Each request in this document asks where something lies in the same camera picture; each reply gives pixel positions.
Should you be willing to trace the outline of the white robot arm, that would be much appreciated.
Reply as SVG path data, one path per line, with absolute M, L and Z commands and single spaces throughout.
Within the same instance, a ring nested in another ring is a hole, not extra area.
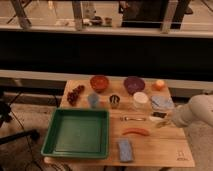
M 177 127 L 187 127 L 195 121 L 202 121 L 213 127 L 213 95 L 193 96 L 187 104 L 173 110 L 171 121 Z

